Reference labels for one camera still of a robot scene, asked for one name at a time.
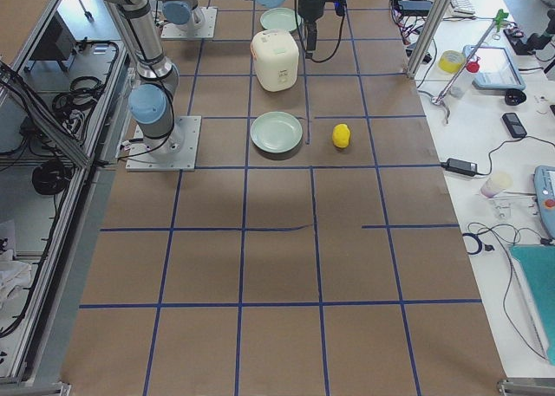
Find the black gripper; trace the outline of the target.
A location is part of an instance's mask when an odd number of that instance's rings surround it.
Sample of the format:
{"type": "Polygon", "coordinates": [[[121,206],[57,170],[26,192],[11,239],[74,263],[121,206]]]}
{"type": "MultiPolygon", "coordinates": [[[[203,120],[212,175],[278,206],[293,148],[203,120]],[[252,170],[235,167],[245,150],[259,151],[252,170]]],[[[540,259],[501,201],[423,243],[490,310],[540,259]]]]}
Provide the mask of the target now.
{"type": "Polygon", "coordinates": [[[305,58],[311,59],[317,47],[317,21],[323,16],[326,0],[297,0],[297,12],[304,19],[305,58]]]}

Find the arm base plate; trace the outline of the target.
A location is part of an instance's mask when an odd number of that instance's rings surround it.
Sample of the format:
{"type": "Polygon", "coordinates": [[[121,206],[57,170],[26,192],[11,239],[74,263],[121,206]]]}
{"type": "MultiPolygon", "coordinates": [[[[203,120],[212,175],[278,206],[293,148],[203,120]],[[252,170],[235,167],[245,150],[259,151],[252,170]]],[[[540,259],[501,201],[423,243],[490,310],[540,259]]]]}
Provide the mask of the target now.
{"type": "Polygon", "coordinates": [[[143,137],[138,125],[135,126],[134,137],[141,139],[131,145],[126,170],[129,172],[193,172],[201,128],[200,116],[178,116],[174,122],[173,132],[164,145],[157,150],[158,144],[143,137]]]}
{"type": "Polygon", "coordinates": [[[218,14],[216,7],[191,9],[185,2],[167,2],[163,6],[166,23],[161,32],[165,40],[212,39],[218,14]]]}

